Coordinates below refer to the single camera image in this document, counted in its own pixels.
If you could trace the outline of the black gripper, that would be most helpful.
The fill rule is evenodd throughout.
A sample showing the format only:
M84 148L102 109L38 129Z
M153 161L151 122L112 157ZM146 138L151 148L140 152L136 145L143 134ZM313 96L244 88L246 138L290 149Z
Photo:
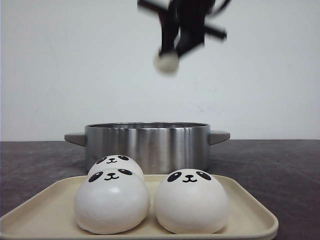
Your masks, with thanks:
M227 38L224 30L205 24L206 17L215 17L229 4L224 0L214 9L214 0L171 0L164 7L151 0L139 0L138 7L158 14L161 24L161 49L159 55L174 52L180 59L183 55L204 42L205 34L220 40ZM174 41L180 32L179 41L175 47Z

